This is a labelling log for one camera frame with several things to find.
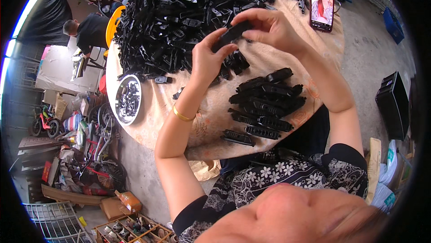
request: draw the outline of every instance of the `black plastic crate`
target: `black plastic crate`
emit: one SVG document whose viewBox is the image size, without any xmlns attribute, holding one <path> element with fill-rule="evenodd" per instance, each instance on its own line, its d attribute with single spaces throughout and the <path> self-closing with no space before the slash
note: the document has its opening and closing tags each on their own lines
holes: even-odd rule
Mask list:
<svg viewBox="0 0 431 243">
<path fill-rule="evenodd" d="M 409 128 L 409 100 L 398 71 L 383 79 L 376 103 L 388 138 L 404 141 Z"/>
</svg>

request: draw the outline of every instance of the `stainless steel plate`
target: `stainless steel plate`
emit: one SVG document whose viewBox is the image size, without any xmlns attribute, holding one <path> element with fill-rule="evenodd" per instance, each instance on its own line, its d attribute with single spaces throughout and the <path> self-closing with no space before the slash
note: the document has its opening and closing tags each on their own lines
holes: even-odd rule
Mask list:
<svg viewBox="0 0 431 243">
<path fill-rule="evenodd" d="M 136 85 L 137 92 L 134 94 L 136 98 L 138 98 L 137 106 L 132 106 L 132 112 L 128 111 L 126 112 L 124 108 L 122 108 L 122 100 L 123 96 L 127 94 L 128 87 L 131 85 Z M 115 113 L 118 117 L 118 120 L 120 121 L 121 125 L 127 126 L 133 123 L 133 121 L 136 119 L 137 115 L 139 114 L 139 109 L 141 107 L 142 103 L 142 89 L 141 89 L 141 83 L 139 82 L 139 79 L 135 75 L 127 75 L 125 76 L 118 87 L 117 94 L 115 96 Z"/>
</svg>

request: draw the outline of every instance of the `man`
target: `man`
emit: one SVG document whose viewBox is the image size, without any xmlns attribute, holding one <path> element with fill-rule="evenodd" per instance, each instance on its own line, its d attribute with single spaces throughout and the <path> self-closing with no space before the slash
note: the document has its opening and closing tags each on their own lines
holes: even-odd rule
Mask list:
<svg viewBox="0 0 431 243">
<path fill-rule="evenodd" d="M 104 47 L 106 44 L 106 28 L 109 18 L 95 13 L 88 15 L 85 20 L 78 23 L 77 20 L 68 20 L 63 25 L 63 33 L 68 36 L 76 37 L 76 44 L 82 50 L 84 57 L 90 57 L 90 46 Z"/>
</svg>

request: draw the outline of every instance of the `blue plastic crate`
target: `blue plastic crate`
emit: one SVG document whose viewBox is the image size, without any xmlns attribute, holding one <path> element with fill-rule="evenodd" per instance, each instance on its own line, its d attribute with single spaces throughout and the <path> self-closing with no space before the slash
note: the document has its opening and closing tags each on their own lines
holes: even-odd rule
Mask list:
<svg viewBox="0 0 431 243">
<path fill-rule="evenodd" d="M 400 22 L 389 7 L 386 7 L 385 12 L 383 13 L 383 19 L 385 20 L 386 30 L 398 45 L 404 39 L 404 33 Z"/>
</svg>

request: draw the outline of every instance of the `floral blouse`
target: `floral blouse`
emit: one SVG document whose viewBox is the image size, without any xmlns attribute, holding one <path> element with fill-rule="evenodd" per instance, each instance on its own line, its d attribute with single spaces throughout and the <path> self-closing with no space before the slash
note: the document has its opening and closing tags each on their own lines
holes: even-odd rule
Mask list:
<svg viewBox="0 0 431 243">
<path fill-rule="evenodd" d="M 364 157 L 352 147 L 335 144 L 328 154 L 304 157 L 287 149 L 258 154 L 249 168 L 226 172 L 208 196 L 202 196 L 177 216 L 173 228 L 180 242 L 193 242 L 229 212 L 254 201 L 269 186 L 286 182 L 305 189 L 336 189 L 367 196 Z"/>
</svg>

